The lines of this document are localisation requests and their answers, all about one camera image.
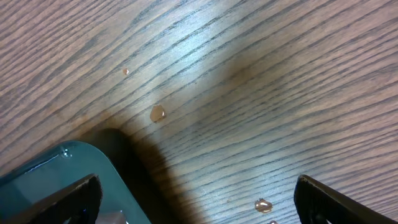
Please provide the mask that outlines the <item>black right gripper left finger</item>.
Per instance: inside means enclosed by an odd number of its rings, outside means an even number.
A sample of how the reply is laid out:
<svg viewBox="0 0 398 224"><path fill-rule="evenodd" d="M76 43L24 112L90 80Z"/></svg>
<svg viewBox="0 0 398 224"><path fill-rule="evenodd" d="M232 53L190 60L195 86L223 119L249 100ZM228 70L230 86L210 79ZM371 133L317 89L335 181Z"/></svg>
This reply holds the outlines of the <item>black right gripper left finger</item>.
<svg viewBox="0 0 398 224"><path fill-rule="evenodd" d="M99 177L89 174L39 200L3 223L95 223L102 196Z"/></svg>

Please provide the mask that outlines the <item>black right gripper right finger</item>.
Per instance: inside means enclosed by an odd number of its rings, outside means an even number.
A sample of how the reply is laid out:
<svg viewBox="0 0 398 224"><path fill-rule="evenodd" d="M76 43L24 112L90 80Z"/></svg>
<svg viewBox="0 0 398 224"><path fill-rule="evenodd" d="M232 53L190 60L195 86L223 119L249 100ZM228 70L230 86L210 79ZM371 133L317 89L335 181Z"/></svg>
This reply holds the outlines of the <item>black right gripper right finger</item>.
<svg viewBox="0 0 398 224"><path fill-rule="evenodd" d="M397 224L307 175L297 179L294 204L302 224Z"/></svg>

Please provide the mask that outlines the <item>light blue plate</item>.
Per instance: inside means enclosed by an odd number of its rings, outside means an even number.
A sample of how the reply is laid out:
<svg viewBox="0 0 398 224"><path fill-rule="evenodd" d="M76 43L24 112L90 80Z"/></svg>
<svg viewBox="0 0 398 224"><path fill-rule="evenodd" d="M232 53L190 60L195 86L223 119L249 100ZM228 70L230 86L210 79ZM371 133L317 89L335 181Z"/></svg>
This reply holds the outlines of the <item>light blue plate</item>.
<svg viewBox="0 0 398 224"><path fill-rule="evenodd" d="M1 178L1 220L28 209L39 200L88 174L96 174L103 196L99 215L123 214L126 223L149 223L111 161L96 147L67 141L53 147Z"/></svg>

